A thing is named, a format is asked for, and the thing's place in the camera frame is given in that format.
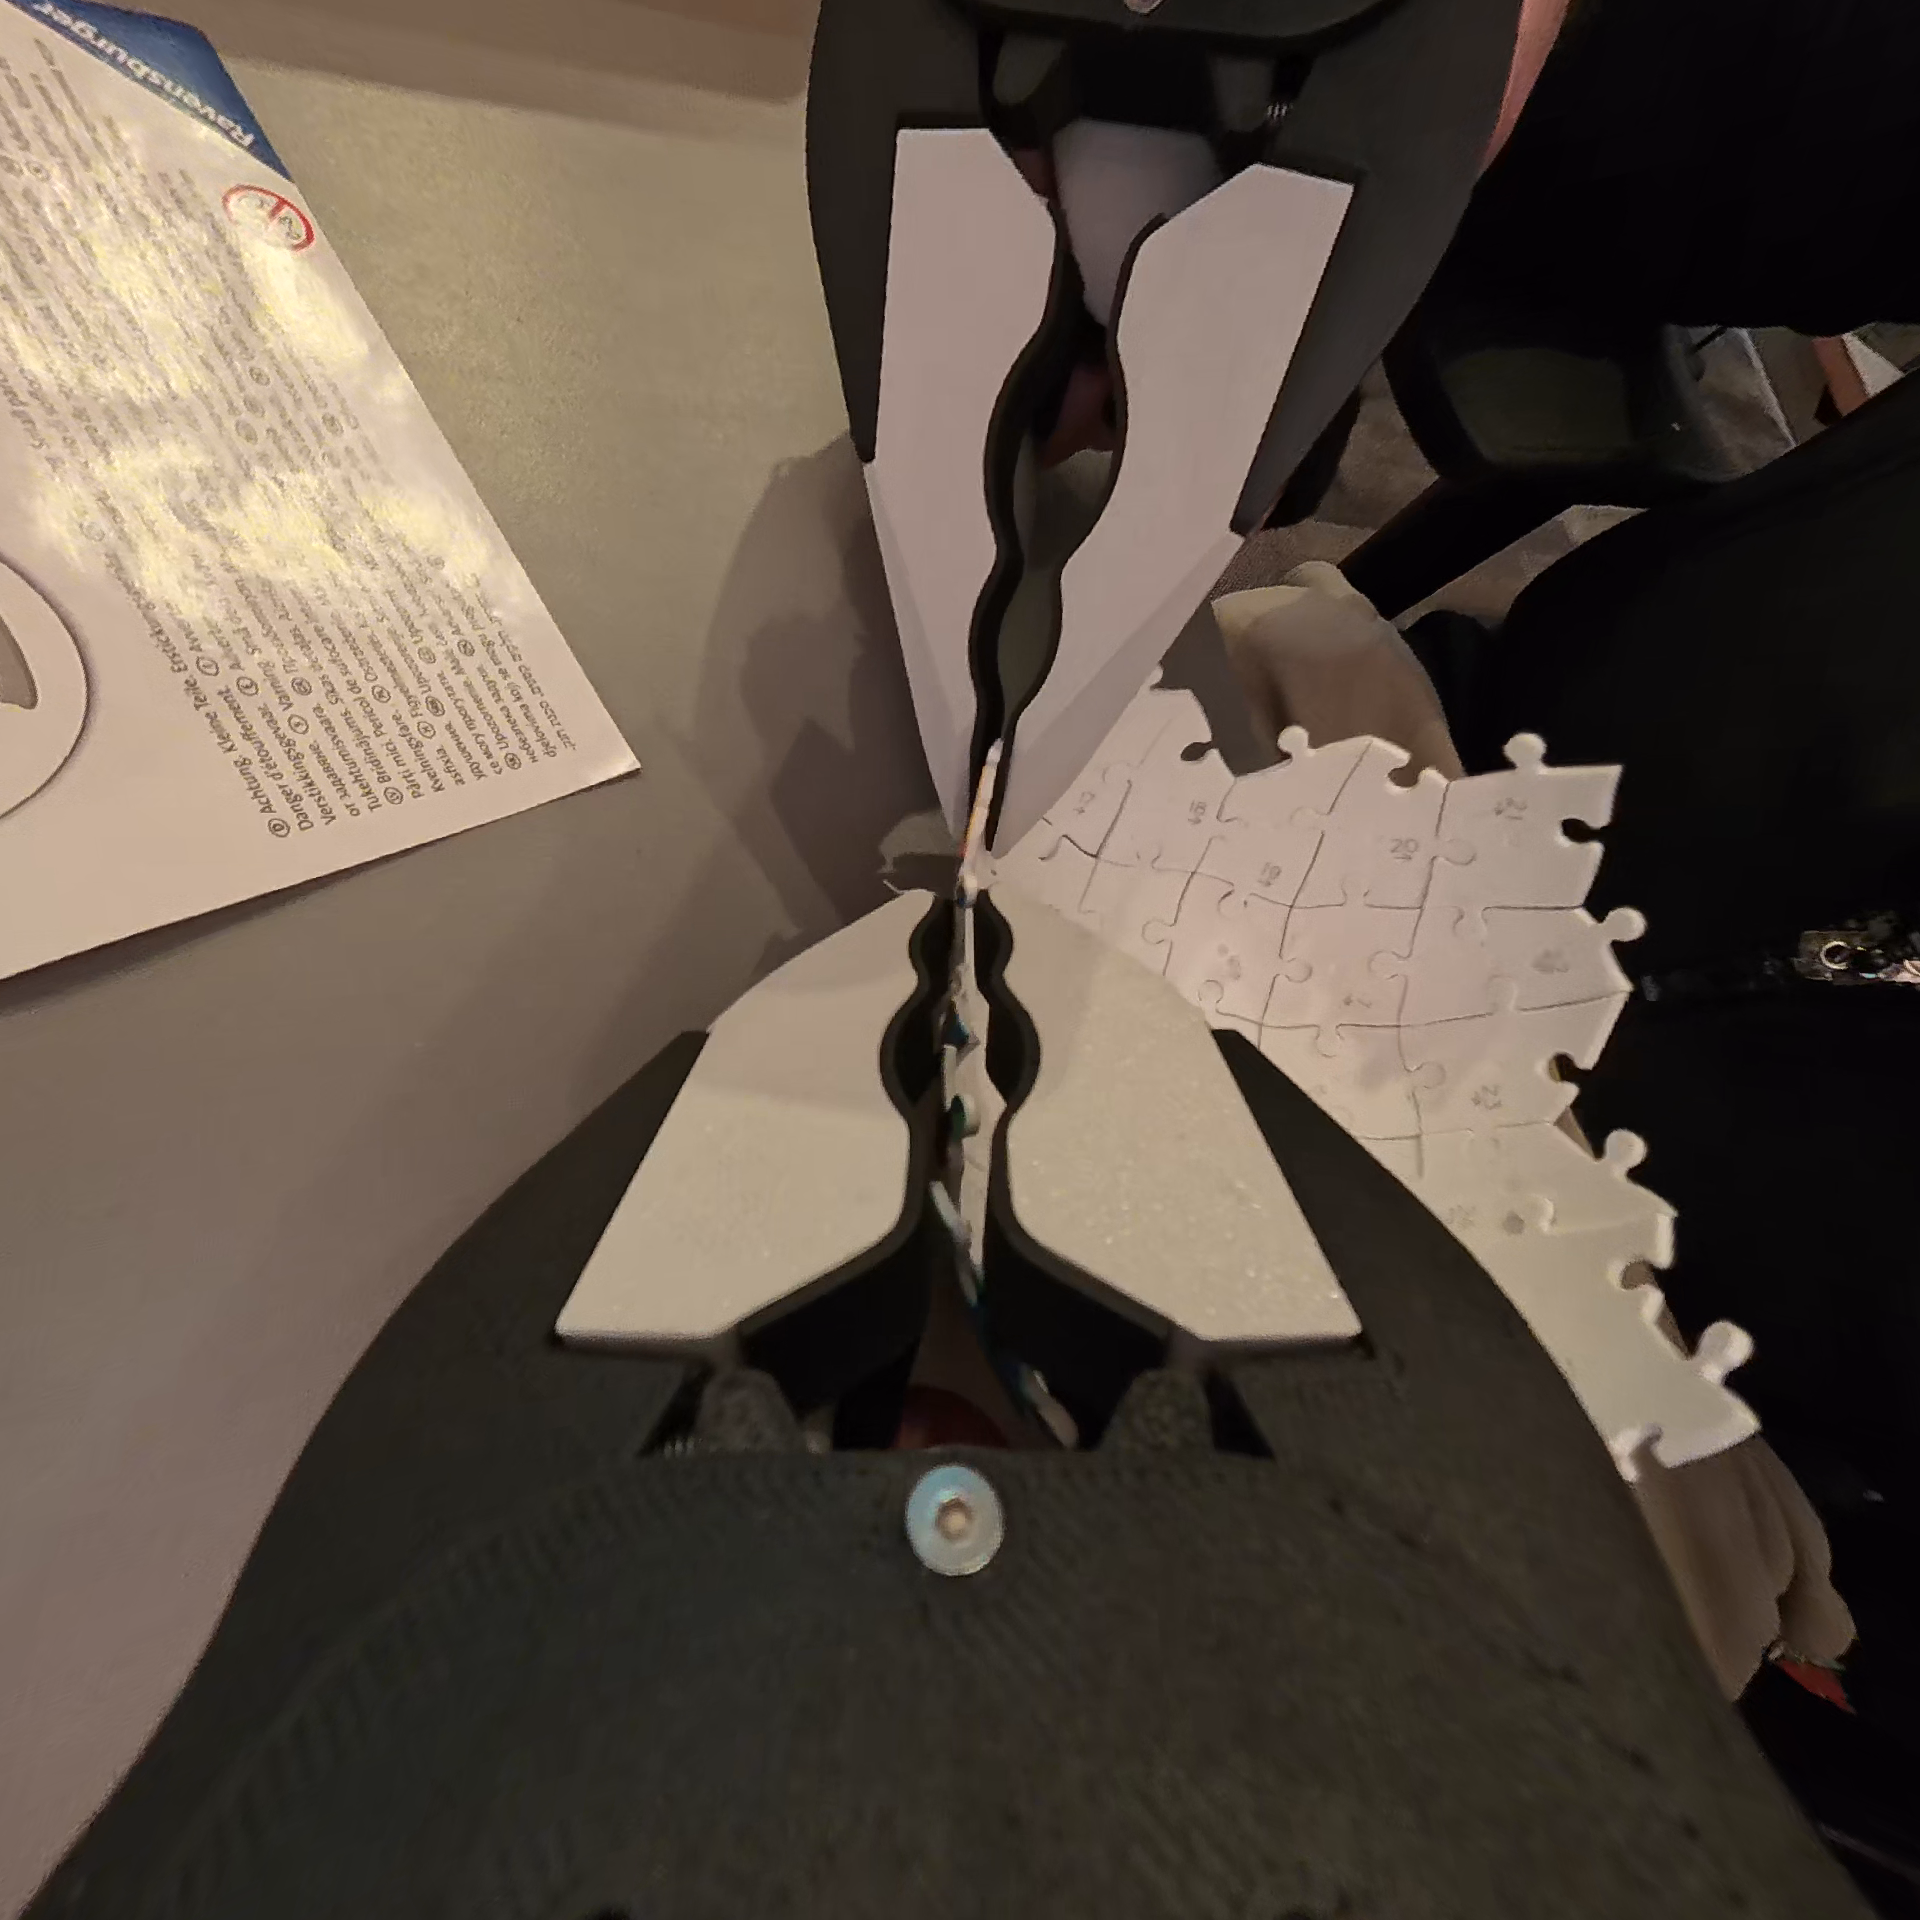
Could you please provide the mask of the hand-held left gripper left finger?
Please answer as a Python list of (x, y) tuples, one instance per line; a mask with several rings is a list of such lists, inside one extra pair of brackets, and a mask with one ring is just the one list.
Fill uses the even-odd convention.
[(558, 1338), (745, 1367), (890, 1447), (949, 1243), (949, 960), (953, 902), (897, 894), (712, 1018)]

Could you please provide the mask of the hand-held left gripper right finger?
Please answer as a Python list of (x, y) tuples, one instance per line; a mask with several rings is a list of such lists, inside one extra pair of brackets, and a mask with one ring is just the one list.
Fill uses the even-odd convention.
[(1010, 883), (972, 906), (989, 1002), (980, 1318), (1078, 1440), (1142, 1376), (1338, 1352), (1363, 1330), (1213, 1024)]

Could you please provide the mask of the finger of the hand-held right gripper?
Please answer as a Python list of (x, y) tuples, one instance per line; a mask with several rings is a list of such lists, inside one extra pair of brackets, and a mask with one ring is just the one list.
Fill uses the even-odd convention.
[(999, 559), (989, 433), (1039, 334), (1056, 221), (989, 127), (902, 130), (870, 507), (949, 831), (972, 808), (972, 621)]
[(1074, 785), (1235, 558), (1235, 500), (1350, 196), (1257, 163), (1136, 242), (1110, 328), (1110, 488), (1064, 563), (1059, 642), (1002, 760), (999, 853)]

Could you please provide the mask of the partly built white puzzle ball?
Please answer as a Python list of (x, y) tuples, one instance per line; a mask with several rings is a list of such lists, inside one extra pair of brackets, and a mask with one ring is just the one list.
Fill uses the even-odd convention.
[[(1431, 1422), (1592, 1422), (1616, 1469), (1680, 1469), (1759, 1435), (1733, 1325), (1680, 1334), (1660, 1271), (1675, 1214), (1642, 1140), (1588, 1145), (1566, 1065), (1596, 1065), (1629, 1002), (1629, 907), (1592, 915), (1620, 770), (1548, 767), (1522, 733), (1493, 773), (1402, 781), (1382, 739), (1278, 733), (1230, 773), (1189, 691), (1144, 688), (1074, 785), (1006, 849), (1010, 883), (1164, 974), (1222, 1035), (1259, 1135), (1363, 1325), (1338, 1352), (1222, 1367), (1253, 1419), (1278, 1380), (1409, 1380)], [(980, 1309), (989, 1099), (960, 1174)]]

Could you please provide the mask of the single curved puzzle piece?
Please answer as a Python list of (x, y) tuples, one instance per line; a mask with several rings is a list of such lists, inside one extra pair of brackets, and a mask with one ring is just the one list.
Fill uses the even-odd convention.
[(1002, 778), (1002, 746), (1006, 739), (991, 739), (980, 773), (972, 781), (972, 808), (965, 825), (965, 841), (955, 849), (955, 906), (977, 907), (977, 902), (991, 890), (997, 882), (997, 853), (991, 853), (991, 831), (997, 831), (997, 807), (999, 807), (999, 778)]

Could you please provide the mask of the person's right forearm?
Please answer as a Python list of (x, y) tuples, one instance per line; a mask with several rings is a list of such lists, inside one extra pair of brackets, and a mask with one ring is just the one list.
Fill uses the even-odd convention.
[(1442, 276), (1650, 325), (1916, 325), (1916, 2), (1523, 2)]

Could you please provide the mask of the black mesh office chair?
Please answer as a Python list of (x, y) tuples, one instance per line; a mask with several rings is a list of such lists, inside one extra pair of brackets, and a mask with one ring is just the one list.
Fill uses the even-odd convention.
[(1382, 374), (1413, 447), (1450, 482), (1548, 471), (1726, 482), (1792, 447), (1743, 333), (1438, 325), (1405, 328)]

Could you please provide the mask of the folded paper instruction leaflet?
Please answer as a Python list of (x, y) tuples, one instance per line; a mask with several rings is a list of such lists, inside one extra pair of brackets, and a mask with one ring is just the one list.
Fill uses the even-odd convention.
[(5, 2), (5, 974), (637, 773), (193, 26)]

